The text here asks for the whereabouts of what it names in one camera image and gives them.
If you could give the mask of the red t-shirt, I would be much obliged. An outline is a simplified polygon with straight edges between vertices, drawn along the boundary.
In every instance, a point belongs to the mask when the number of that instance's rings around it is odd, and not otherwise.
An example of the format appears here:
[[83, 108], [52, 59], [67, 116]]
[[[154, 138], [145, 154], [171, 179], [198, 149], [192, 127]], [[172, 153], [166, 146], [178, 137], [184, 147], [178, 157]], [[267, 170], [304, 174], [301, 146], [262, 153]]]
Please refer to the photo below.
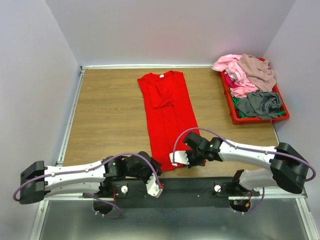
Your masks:
[[137, 80], [140, 87], [152, 157], [161, 170], [176, 169], [170, 161], [177, 137], [198, 126], [184, 74], [170, 70], [163, 74], [148, 73]]

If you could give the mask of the red plastic bin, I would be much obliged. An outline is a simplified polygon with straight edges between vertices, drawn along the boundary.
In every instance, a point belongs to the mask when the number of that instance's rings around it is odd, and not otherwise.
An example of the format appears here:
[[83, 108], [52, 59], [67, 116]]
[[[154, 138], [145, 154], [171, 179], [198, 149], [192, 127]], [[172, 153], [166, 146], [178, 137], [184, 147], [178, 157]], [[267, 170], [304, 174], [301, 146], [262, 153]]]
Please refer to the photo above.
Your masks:
[[280, 107], [280, 112], [283, 113], [281, 116], [278, 116], [276, 118], [271, 118], [271, 119], [261, 119], [259, 117], [247, 117], [247, 118], [241, 117], [239, 110], [235, 109], [233, 97], [230, 93], [229, 86], [227, 84], [226, 74], [224, 72], [220, 72], [219, 75], [222, 82], [223, 94], [226, 98], [226, 102], [228, 106], [229, 116], [231, 117], [232, 123], [234, 125], [269, 124], [269, 123], [274, 124], [274, 123], [289, 119], [290, 117], [289, 111], [286, 107], [286, 104], [281, 96], [281, 93], [277, 85], [274, 86], [272, 91], [277, 93], [283, 102], [282, 106]]

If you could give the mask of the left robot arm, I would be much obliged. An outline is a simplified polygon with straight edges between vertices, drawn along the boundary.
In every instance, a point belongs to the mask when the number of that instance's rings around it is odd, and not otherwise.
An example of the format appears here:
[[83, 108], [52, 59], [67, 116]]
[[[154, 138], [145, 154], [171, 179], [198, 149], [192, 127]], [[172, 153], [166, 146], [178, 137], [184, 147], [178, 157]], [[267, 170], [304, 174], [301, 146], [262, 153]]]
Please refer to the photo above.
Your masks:
[[161, 164], [144, 151], [124, 152], [74, 166], [46, 166], [44, 161], [35, 161], [20, 174], [20, 185], [12, 198], [21, 205], [65, 193], [97, 194], [104, 198], [111, 191], [108, 182], [126, 177], [143, 181], [147, 194], [158, 198], [163, 191], [161, 173]]

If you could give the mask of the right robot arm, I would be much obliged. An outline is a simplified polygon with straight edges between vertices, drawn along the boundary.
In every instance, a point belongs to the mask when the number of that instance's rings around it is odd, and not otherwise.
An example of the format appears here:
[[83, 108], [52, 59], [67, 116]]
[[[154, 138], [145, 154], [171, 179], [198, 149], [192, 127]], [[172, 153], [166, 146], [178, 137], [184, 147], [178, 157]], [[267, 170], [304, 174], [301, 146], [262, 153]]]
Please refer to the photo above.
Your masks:
[[240, 162], [257, 166], [258, 170], [238, 170], [230, 183], [230, 191], [241, 196], [260, 187], [280, 187], [292, 194], [301, 194], [309, 171], [308, 162], [288, 143], [278, 146], [254, 146], [222, 140], [207, 140], [195, 132], [188, 133], [183, 143], [189, 147], [186, 162], [189, 168], [205, 161]]

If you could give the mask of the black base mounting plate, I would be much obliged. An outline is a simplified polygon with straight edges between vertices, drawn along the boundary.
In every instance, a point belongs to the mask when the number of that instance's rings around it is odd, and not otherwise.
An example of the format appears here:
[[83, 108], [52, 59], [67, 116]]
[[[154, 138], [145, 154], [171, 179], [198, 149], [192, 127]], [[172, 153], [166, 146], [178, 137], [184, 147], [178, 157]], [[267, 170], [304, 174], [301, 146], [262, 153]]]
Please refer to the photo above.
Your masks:
[[232, 181], [231, 177], [191, 177], [161, 178], [163, 191], [160, 197], [147, 193], [145, 183], [140, 179], [127, 178], [123, 181], [102, 183], [98, 193], [99, 199], [111, 199], [122, 210], [141, 208], [228, 208], [229, 197], [240, 198], [240, 209], [245, 207], [246, 197], [257, 197], [259, 192], [246, 190]]

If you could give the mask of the magenta shirt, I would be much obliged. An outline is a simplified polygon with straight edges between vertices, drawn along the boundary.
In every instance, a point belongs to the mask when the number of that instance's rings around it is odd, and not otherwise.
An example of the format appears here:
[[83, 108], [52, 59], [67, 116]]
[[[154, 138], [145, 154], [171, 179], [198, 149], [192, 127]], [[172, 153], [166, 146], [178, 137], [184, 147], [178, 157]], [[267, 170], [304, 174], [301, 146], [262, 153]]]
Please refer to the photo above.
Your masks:
[[224, 73], [224, 76], [225, 76], [225, 81], [228, 85], [229, 88], [231, 89], [235, 89], [237, 87], [239, 87], [238, 85], [235, 84], [235, 81], [233, 78], [230, 78], [229, 74], [228, 73]]

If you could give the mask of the grey shirt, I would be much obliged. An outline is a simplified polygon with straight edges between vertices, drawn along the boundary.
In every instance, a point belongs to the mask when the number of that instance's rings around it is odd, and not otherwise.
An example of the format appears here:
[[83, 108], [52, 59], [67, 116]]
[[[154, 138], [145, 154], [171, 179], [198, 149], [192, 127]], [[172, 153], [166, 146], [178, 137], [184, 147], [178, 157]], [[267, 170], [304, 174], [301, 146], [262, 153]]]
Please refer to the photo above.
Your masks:
[[278, 93], [260, 90], [248, 93], [247, 97], [240, 98], [235, 104], [235, 108], [242, 117], [262, 120], [284, 116], [286, 111], [281, 110], [282, 106], [283, 101]]

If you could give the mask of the light pink shirt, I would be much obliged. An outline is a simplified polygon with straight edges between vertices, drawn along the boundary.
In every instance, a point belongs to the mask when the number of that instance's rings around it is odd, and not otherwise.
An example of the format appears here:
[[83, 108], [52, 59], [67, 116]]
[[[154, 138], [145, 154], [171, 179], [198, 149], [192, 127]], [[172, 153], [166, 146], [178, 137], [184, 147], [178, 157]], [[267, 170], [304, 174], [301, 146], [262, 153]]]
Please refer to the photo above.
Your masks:
[[234, 76], [233, 84], [230, 86], [231, 95], [235, 98], [246, 98], [247, 94], [255, 92], [258, 88], [249, 81], [244, 70], [238, 65], [242, 55], [228, 54], [221, 56], [214, 64], [212, 69], [217, 72], [226, 72], [230, 78]]

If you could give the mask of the dusty pink shirt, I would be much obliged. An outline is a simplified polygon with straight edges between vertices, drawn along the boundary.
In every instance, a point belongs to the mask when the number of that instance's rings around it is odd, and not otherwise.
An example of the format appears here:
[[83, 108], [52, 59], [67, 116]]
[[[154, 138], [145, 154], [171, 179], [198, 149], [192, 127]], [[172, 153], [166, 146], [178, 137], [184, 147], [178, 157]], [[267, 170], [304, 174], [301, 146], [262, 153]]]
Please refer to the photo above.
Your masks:
[[269, 66], [269, 61], [243, 54], [237, 64], [247, 79], [262, 92], [271, 92], [277, 84], [275, 71]]

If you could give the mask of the aluminium left rail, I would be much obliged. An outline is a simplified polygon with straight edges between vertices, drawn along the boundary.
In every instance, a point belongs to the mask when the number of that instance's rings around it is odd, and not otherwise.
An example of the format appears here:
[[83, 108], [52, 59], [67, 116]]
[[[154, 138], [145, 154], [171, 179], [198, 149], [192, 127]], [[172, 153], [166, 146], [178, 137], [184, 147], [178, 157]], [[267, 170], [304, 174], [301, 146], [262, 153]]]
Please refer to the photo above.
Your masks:
[[82, 83], [84, 80], [84, 75], [85, 75], [85, 70], [84, 70], [83, 66], [80, 66], [79, 78], [77, 80], [75, 93], [73, 95], [73, 101], [72, 101], [72, 104], [70, 107], [70, 112], [69, 112], [69, 115], [67, 118], [65, 131], [63, 134], [63, 138], [61, 141], [61, 145], [59, 148], [57, 159], [53, 164], [55, 167], [61, 167], [61, 166], [63, 166], [63, 163], [64, 163], [64, 159], [65, 159], [65, 155], [66, 155], [66, 151], [67, 151], [67, 146], [68, 146], [68, 142], [69, 142], [69, 138], [70, 138], [70, 134], [71, 134], [71, 129], [72, 129], [74, 117], [76, 114], [77, 103], [79, 100], [81, 87], [82, 87]]

